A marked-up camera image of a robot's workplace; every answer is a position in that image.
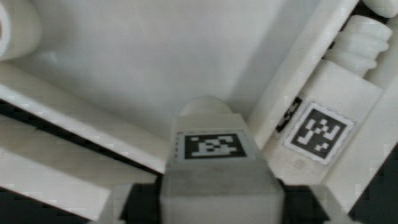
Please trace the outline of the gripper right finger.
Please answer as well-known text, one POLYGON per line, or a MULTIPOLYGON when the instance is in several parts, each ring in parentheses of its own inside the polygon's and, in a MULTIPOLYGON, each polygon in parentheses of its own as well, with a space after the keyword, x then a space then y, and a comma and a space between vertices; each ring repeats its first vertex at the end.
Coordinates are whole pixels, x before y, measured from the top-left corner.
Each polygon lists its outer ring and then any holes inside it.
POLYGON ((280 224, 355 224, 323 185, 282 185, 280 224))

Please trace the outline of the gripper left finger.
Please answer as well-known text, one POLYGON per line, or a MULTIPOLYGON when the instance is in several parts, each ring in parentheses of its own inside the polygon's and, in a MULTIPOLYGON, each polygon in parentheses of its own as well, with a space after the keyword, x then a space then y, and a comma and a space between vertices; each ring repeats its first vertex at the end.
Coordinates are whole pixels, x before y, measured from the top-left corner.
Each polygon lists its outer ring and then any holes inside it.
POLYGON ((86 224, 161 224, 157 193, 154 183, 117 185, 99 217, 86 224))

